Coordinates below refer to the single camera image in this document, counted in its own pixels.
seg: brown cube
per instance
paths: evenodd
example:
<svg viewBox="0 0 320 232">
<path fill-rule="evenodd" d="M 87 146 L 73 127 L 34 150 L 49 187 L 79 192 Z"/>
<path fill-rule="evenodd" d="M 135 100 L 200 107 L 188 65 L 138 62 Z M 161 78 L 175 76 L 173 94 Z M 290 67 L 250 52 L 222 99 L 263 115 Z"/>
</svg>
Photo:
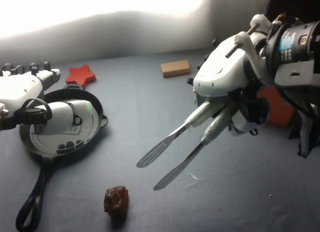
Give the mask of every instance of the brown cube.
<svg viewBox="0 0 320 232">
<path fill-rule="evenodd" d="M 124 186 L 107 189 L 103 204 L 104 211 L 111 217 L 126 217 L 129 205 L 128 190 Z"/>
<path fill-rule="evenodd" d="M 161 64 L 161 69 L 164 78 L 190 73 L 190 66 L 187 60 L 163 63 Z"/>
</svg>

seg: red star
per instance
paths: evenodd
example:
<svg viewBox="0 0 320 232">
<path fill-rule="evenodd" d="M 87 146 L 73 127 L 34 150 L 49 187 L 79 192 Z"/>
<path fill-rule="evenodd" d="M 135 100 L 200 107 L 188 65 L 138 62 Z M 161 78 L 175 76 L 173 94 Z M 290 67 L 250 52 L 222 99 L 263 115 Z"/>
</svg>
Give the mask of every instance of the red star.
<svg viewBox="0 0 320 232">
<path fill-rule="evenodd" d="M 89 65 L 85 64 L 80 68 L 69 68 L 70 75 L 66 78 L 67 84 L 76 83 L 86 88 L 89 83 L 96 80 L 96 76 L 90 71 Z"/>
</svg>

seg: piece of meat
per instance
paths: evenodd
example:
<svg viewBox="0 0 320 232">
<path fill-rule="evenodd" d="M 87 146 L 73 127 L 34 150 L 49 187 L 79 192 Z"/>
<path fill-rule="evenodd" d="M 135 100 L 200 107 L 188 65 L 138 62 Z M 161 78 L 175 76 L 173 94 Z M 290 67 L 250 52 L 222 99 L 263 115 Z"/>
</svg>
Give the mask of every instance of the piece of meat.
<svg viewBox="0 0 320 232">
<path fill-rule="evenodd" d="M 128 190 L 124 186 L 107 189 L 103 204 L 104 211 L 111 217 L 126 217 L 129 205 Z"/>
</svg>

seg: frying pan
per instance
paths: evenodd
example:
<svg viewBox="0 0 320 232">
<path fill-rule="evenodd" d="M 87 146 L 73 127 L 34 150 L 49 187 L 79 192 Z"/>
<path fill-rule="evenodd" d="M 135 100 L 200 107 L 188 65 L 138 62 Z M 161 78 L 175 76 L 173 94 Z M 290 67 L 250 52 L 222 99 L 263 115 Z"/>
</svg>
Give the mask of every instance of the frying pan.
<svg viewBox="0 0 320 232">
<path fill-rule="evenodd" d="M 58 161 L 72 159 L 77 151 L 90 143 L 100 128 L 108 123 L 103 115 L 103 108 L 93 94 L 82 90 L 77 84 L 69 84 L 63 89 L 53 91 L 45 95 L 47 103 L 65 100 L 87 100 L 92 104 L 92 121 L 74 125 L 71 131 L 55 135 L 36 135 L 33 125 L 20 125 L 20 137 L 26 149 L 40 159 L 41 169 L 38 180 L 24 205 L 20 209 L 15 225 L 20 232 L 32 232 L 36 229 L 41 218 L 42 202 L 46 183 L 53 173 Z M 31 213 L 29 224 L 25 225 L 28 215 Z"/>
</svg>

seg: table surface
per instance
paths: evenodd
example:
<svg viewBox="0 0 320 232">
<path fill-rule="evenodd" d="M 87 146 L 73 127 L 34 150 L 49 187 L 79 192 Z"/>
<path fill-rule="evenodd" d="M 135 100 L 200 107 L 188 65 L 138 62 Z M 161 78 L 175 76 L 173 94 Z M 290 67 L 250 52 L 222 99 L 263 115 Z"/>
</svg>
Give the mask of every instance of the table surface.
<svg viewBox="0 0 320 232">
<path fill-rule="evenodd" d="M 90 153 L 57 168 L 49 180 L 37 231 L 320 231 L 320 153 L 297 156 L 297 140 L 265 125 L 258 136 L 225 130 L 168 187 L 153 186 L 198 144 L 207 121 L 187 130 L 146 168 L 136 163 L 196 108 L 188 77 L 207 51 L 188 51 L 54 65 L 62 88 L 69 67 L 89 64 L 96 95 L 109 118 Z M 162 77 L 161 63 L 187 59 L 191 74 Z M 18 211 L 32 191 L 39 164 L 18 129 L 0 133 L 0 231 L 16 231 Z M 189 176 L 193 174 L 199 180 Z M 128 216 L 115 224 L 104 212 L 107 188 L 129 190 Z"/>
</svg>

